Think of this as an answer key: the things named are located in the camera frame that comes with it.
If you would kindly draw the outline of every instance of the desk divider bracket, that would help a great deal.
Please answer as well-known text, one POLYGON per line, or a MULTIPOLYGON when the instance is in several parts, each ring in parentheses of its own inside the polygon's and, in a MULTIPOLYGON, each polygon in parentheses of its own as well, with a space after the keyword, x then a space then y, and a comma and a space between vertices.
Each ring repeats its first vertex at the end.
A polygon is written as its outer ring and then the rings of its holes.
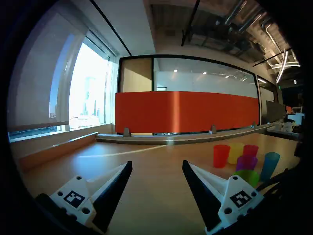
POLYGON ((212 134, 216 134, 217 133, 216 127, 215 127, 214 124, 212 124, 211 131, 212 131, 212 134))
POLYGON ((131 137, 130 129, 128 127, 124 128, 123 137, 131 137))

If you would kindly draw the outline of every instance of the yellow cup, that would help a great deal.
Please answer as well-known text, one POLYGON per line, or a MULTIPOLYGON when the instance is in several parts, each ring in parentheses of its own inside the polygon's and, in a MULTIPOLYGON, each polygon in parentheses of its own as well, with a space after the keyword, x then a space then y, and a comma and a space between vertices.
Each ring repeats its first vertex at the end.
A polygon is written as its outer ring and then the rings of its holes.
POLYGON ((229 144, 230 151, 228 155, 229 164, 237 164, 237 159, 243 154, 244 144, 242 143, 231 143, 229 144))

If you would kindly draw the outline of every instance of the window blind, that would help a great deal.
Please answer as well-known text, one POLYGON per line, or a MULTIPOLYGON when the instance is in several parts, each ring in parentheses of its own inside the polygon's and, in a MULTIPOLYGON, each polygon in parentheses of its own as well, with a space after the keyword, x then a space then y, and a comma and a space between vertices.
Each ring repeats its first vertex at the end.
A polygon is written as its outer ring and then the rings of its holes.
POLYGON ((11 77, 8 131, 68 125, 69 84, 87 30, 55 9, 37 23, 11 77))

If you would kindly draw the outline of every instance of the wooden table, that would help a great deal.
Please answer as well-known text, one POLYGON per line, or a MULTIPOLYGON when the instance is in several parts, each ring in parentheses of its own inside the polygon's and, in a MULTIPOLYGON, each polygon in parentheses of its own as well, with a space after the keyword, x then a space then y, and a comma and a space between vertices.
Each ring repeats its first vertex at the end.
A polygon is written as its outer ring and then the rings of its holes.
POLYGON ((52 194, 75 175, 96 177, 126 161, 133 172, 107 231, 114 234, 205 234, 204 222, 182 172, 182 161, 223 178, 235 172, 235 165, 212 166, 213 146, 241 142, 259 146, 256 171, 261 172, 264 155, 277 152, 281 158, 273 175, 292 168, 296 141, 262 134, 187 145, 122 145, 94 142, 64 157, 45 163, 24 176, 35 197, 52 194))

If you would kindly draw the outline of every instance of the pink cup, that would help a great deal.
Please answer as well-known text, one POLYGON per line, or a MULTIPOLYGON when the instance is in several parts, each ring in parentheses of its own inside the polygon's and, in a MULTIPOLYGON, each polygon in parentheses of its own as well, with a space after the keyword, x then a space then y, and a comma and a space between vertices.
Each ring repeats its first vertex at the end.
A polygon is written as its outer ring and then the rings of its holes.
POLYGON ((256 156, 259 146, 257 145, 245 145, 243 147, 243 156, 256 156))

